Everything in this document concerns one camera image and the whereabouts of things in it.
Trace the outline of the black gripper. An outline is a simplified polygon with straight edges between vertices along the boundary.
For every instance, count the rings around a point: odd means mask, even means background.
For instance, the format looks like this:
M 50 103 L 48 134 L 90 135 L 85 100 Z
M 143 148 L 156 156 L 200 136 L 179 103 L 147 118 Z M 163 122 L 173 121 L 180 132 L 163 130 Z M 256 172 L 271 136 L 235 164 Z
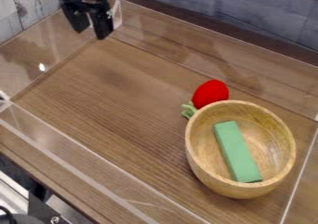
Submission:
M 97 40 L 113 31 L 113 17 L 108 0 L 60 0 L 61 11 L 77 33 L 89 27 L 85 13 L 90 14 Z

